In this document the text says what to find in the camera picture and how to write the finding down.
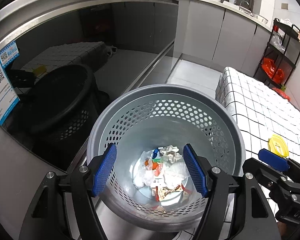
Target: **cup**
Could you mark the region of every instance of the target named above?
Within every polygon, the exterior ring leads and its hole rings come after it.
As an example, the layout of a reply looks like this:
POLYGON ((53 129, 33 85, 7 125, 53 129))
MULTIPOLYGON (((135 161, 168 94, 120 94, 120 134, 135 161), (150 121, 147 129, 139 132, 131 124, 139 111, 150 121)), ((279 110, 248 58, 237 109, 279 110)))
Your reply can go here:
POLYGON ((237 0, 229 0, 229 3, 235 4, 237 0))

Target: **perforated basket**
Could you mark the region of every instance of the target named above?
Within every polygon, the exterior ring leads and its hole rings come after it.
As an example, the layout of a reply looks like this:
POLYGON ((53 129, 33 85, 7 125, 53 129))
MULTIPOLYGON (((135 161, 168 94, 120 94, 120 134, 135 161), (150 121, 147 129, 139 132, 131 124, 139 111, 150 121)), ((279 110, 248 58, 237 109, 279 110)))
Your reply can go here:
POLYGON ((101 199, 124 220, 161 232, 195 226, 207 199, 196 192, 191 178, 184 182, 187 192, 162 202, 152 197, 149 187, 136 189, 133 172, 143 151, 168 145, 183 149, 191 143, 211 165, 234 175, 242 174, 245 158, 241 133, 224 107, 178 85, 150 85, 115 100, 91 131, 87 162, 102 155, 110 142, 117 145, 117 160, 101 199))

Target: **screw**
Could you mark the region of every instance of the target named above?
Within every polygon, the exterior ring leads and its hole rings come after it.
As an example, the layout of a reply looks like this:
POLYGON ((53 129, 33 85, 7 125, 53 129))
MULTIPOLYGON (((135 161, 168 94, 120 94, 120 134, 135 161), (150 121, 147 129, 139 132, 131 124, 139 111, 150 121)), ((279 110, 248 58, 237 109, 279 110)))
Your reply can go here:
POLYGON ((79 171, 82 172, 82 173, 85 173, 87 170, 88 170, 87 166, 80 166, 79 167, 79 171))
POLYGON ((247 179, 252 179, 253 178, 253 175, 249 172, 246 173, 246 178, 247 179))
POLYGON ((49 171, 49 172, 47 173, 47 178, 48 178, 48 179, 53 178, 53 176, 54 176, 54 173, 53 173, 52 171, 49 171))
POLYGON ((218 174, 221 172, 221 170, 218 168, 218 167, 213 167, 212 169, 212 172, 215 173, 215 174, 218 174))

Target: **table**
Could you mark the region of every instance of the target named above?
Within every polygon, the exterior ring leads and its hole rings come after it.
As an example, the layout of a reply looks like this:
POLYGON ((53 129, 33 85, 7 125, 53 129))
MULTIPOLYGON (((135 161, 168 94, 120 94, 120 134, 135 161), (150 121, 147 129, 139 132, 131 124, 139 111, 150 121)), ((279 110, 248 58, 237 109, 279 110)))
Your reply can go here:
MULTIPOLYGON (((287 143, 289 158, 300 163, 300 111, 288 100, 263 83, 226 67, 220 75, 215 99, 237 122, 246 149, 246 159, 258 159, 259 150, 268 149, 269 138, 279 134, 287 143)), ((269 190, 261 187, 273 213, 277 204, 269 198, 269 190)), ((225 217, 231 221, 233 203, 225 217)))

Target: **red plastic bag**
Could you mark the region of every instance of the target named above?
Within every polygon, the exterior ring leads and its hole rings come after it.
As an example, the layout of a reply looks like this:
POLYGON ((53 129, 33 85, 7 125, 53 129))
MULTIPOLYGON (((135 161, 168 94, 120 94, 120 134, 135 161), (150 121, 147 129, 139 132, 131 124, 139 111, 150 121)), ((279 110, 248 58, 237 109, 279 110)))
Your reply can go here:
MULTIPOLYGON (((266 72, 266 74, 268 75, 269 78, 272 78, 276 66, 274 63, 274 60, 271 58, 263 58, 263 64, 261 65, 262 69, 266 72)), ((275 73, 274 77, 272 78, 272 80, 274 82, 276 82, 277 84, 281 84, 284 78, 284 73, 283 70, 281 68, 279 68, 277 70, 277 72, 275 73)))
POLYGON ((274 91, 276 91, 282 98, 287 99, 288 102, 290 102, 290 97, 288 95, 286 95, 285 92, 283 92, 282 90, 280 90, 279 88, 272 88, 274 91))

